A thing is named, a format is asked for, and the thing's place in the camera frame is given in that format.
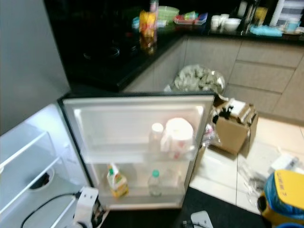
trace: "green bowl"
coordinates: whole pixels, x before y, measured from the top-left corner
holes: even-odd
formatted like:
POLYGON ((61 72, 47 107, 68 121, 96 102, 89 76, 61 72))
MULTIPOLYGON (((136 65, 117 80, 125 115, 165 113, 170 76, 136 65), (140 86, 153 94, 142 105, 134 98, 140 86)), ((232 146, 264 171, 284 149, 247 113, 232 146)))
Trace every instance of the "green bowl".
POLYGON ((179 14, 180 10, 170 6, 159 6, 158 7, 158 20, 167 20, 168 22, 173 21, 174 17, 179 14))

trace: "cardboard box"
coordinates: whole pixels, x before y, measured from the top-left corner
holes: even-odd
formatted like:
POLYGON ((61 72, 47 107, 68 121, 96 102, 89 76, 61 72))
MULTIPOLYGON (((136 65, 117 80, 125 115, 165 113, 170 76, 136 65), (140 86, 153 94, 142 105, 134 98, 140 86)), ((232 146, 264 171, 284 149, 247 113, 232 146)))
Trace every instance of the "cardboard box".
MULTIPOLYGON (((224 104, 225 103, 220 104, 217 108, 221 108, 224 104)), ((248 116, 253 116, 251 124, 238 123, 238 119, 234 117, 231 117, 228 120, 224 117, 218 118, 216 130, 221 141, 221 145, 214 146, 234 155, 238 154, 242 147, 245 147, 246 150, 249 151, 256 136, 258 113, 256 112, 254 105, 248 105, 251 109, 248 116)))

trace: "white tile floor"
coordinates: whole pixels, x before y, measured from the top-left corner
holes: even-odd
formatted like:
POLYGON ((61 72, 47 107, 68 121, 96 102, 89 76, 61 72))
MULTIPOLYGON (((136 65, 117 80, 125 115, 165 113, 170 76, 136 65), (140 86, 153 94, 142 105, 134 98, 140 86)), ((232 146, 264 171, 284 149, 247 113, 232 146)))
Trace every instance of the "white tile floor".
POLYGON ((256 138, 246 159, 242 153, 233 156, 206 149, 190 186, 259 214, 255 204, 257 197, 248 195, 245 180, 238 174, 237 167, 246 161, 255 171, 266 176, 269 164, 279 156, 278 151, 288 151, 304 163, 304 127, 260 117, 256 138))

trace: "blue towel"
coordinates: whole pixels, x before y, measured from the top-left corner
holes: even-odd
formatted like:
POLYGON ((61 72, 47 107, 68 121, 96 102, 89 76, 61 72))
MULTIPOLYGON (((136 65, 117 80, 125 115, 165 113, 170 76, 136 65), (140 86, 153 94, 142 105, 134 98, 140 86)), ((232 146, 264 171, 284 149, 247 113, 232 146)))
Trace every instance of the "blue towel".
POLYGON ((277 28, 272 28, 267 25, 263 26, 251 26, 250 32, 256 35, 261 35, 261 36, 270 36, 270 37, 281 37, 282 36, 282 31, 280 31, 277 28))

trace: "black countertop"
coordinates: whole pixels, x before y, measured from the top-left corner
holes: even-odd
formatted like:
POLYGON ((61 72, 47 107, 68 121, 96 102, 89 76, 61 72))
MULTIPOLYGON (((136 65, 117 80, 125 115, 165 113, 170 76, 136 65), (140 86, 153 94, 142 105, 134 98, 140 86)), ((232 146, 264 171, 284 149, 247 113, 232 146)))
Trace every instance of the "black countertop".
POLYGON ((214 228, 270 228, 260 215, 188 188, 181 209, 110 211, 102 228, 181 228, 191 214, 207 211, 214 228))
MULTIPOLYGON (((124 90, 145 69, 157 60, 172 45, 182 37, 220 37, 229 39, 254 40, 259 42, 275 42, 304 46, 304 36, 268 37, 257 36, 242 32, 213 32, 209 30, 208 22, 203 26, 176 26, 168 25, 159 29, 157 33, 157 46, 154 54, 149 55, 140 50, 139 42, 137 52, 132 56, 122 56, 115 61, 85 60, 82 55, 71 57, 64 61, 67 77, 73 85, 87 84, 111 92, 124 90)), ((132 33, 133 39, 139 41, 139 34, 132 33)))

